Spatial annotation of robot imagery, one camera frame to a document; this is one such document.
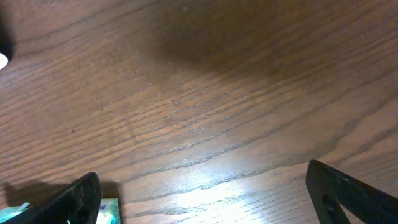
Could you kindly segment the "light green snack packet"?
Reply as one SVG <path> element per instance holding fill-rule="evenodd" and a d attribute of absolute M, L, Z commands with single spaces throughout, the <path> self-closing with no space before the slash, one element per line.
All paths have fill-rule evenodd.
<path fill-rule="evenodd" d="M 20 206 L 6 207 L 1 210 L 1 223 L 19 215 L 30 208 L 30 203 L 24 202 Z M 117 198 L 102 199 L 96 224 L 121 224 Z"/>

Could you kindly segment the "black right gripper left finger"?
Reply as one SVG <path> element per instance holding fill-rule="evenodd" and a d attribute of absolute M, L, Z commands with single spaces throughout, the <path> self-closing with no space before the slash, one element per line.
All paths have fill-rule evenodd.
<path fill-rule="evenodd" d="M 89 172 L 70 184 L 29 183 L 19 188 L 6 185 L 7 201 L 17 215 L 1 215 L 5 224 L 95 224 L 103 191 L 99 177 Z"/>

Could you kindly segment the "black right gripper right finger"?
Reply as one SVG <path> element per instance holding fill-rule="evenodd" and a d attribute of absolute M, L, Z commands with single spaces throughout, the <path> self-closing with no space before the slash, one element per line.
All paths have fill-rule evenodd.
<path fill-rule="evenodd" d="M 364 223 L 397 223 L 397 198 L 318 160 L 309 162 L 305 183 L 321 224 L 350 224 L 342 208 Z"/>

